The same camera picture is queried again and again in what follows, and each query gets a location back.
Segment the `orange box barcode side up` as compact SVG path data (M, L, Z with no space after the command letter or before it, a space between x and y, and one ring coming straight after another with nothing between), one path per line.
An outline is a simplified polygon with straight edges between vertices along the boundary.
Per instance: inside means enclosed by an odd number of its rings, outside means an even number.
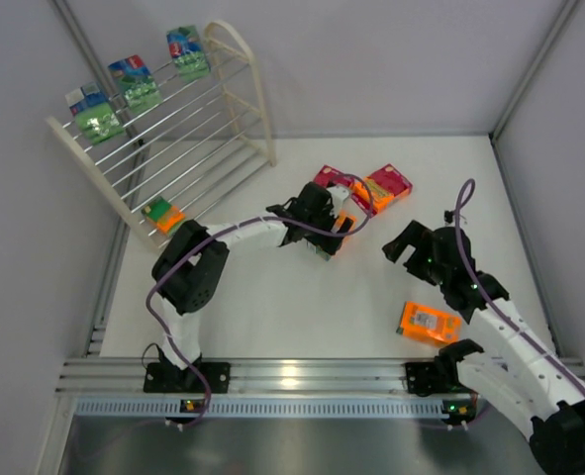
M350 232L356 224L356 217L341 211L333 228L332 234L342 234ZM328 237L317 235L306 240L307 247L315 255L321 257L324 261L331 260L336 253L341 249L344 237Z

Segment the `orange green Sponge Daddy box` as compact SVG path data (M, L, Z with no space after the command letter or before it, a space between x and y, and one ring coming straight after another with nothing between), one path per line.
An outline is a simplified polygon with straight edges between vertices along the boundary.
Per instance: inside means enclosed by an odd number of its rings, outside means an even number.
M154 228L171 237L186 221L186 215L163 197L157 197L143 206L142 214Z

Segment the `blue green Vileda sponge pack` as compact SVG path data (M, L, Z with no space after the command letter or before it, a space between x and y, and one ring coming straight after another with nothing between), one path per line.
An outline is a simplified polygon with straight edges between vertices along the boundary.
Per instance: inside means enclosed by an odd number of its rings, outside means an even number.
M108 97L96 82L89 82L65 95L75 125L92 144L103 143L124 132Z

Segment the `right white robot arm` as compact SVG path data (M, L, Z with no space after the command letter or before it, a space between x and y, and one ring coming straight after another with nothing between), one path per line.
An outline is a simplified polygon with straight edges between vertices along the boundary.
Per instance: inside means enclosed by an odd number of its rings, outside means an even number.
M439 288L466 324L464 339L407 364L409 392L469 390L517 428L544 473L585 474L585 382L540 340L503 285L477 269L460 227L413 221L382 251L395 262L408 247L407 272Z

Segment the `orange box near right arm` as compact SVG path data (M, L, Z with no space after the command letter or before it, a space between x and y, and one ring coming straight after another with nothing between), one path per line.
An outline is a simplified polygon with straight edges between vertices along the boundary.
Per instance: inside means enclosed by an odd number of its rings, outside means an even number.
M442 347L459 341L462 319L415 302L406 302L397 333L414 341Z

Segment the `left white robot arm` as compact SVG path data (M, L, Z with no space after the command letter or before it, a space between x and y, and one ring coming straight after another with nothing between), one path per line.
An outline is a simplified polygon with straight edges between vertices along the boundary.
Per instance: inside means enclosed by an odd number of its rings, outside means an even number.
M307 183L297 197L267 207L236 224L183 223L154 264L154 286L146 297L149 313L163 331L158 362L147 377L167 392L186 390L203 377L199 343L202 309L211 301L229 256L304 240L332 256L353 231L343 211L350 190L340 184Z

